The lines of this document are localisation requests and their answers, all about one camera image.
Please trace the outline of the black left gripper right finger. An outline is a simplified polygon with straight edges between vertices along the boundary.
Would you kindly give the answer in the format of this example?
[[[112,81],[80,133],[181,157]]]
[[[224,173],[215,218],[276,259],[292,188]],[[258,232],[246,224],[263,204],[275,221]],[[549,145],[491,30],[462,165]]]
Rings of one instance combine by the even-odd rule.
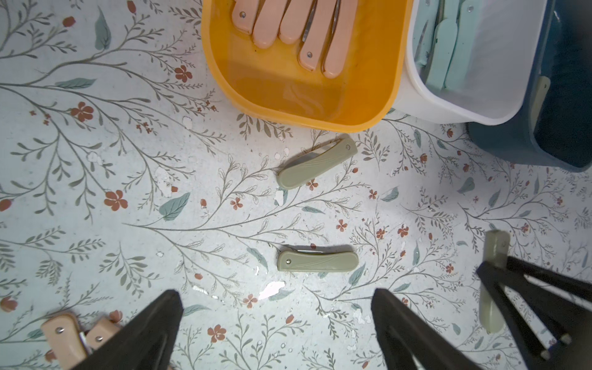
[[[375,290],[371,310],[387,369],[479,368],[389,290]]]

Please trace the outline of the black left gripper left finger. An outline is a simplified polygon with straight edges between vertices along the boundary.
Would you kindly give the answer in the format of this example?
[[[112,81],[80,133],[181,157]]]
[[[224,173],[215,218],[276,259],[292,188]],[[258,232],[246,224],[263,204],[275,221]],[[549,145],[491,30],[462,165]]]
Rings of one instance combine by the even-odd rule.
[[[75,369],[170,369],[183,305],[166,290]]]

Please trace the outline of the olive green folding knife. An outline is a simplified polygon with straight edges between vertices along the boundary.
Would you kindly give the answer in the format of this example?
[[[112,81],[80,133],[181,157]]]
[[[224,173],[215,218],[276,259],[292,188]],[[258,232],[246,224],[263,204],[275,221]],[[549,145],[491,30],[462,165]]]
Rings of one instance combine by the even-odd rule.
[[[550,89],[550,78],[547,76],[538,76],[534,88],[531,91],[531,101],[529,110],[530,130],[534,131],[543,109],[544,101]]]
[[[483,247],[483,262],[498,269],[507,266],[510,234],[506,231],[492,230],[485,233]],[[497,307],[488,288],[499,285],[492,268],[485,270],[485,280],[482,280],[479,291],[479,322],[488,334],[501,331],[505,326],[504,317]]]
[[[286,272],[345,273],[359,266],[359,256],[348,245],[313,249],[284,247],[277,253],[277,269]]]
[[[342,137],[334,143],[303,154],[282,167],[277,175],[277,184],[288,191],[298,188],[351,159],[357,152],[356,142],[349,136]]]

